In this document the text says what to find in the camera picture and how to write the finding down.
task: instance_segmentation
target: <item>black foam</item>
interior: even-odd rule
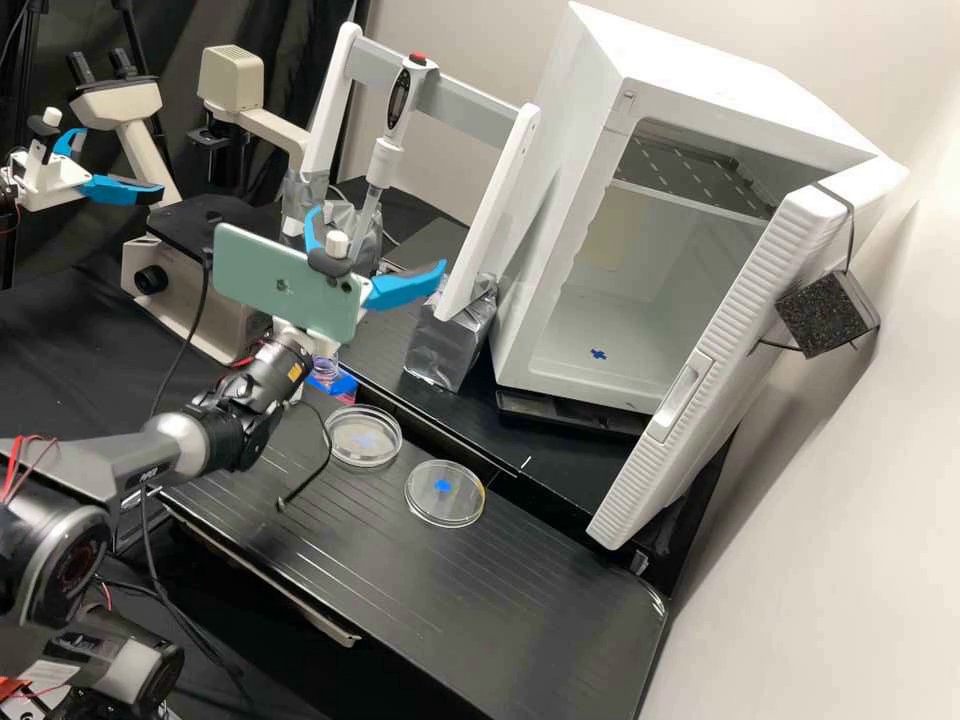
[[[807,358],[845,345],[880,325],[853,275],[839,270],[785,295],[776,309]]]

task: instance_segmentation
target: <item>white wall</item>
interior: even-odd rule
[[[514,104],[533,98],[564,0],[373,0],[368,34],[421,50],[440,68]],[[589,0],[668,32],[772,65],[909,164],[956,68],[956,0]],[[359,93],[343,177],[366,172],[385,97]],[[414,118],[398,186],[469,222],[496,153]]]
[[[643,720],[960,717],[960,85],[940,92],[921,199],[858,258],[883,316],[872,360],[777,368]]]

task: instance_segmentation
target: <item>mint green phone case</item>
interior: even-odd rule
[[[349,342],[357,328],[362,288],[355,275],[334,282],[310,268],[302,252],[228,223],[213,232],[213,286],[336,342]]]

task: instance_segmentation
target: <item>petri dish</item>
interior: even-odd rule
[[[375,468],[400,452],[403,435],[393,417],[372,405],[351,405],[327,417],[333,457],[344,465]]]
[[[403,494],[411,512],[446,528],[466,527],[483,512],[483,483],[470,470],[449,460],[427,460],[407,478]]]

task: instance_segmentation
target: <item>pipette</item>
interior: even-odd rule
[[[400,158],[403,156],[403,135],[410,123],[410,115],[416,109],[417,96],[423,81],[427,73],[436,69],[435,62],[422,53],[413,52],[404,59],[403,66],[393,81],[390,100],[387,102],[386,128],[373,146],[370,167],[367,170],[367,196],[353,229],[349,255],[351,262],[355,262],[360,255],[363,238],[370,231],[370,223],[377,203],[380,202],[380,195],[385,188],[393,184],[396,177]]]

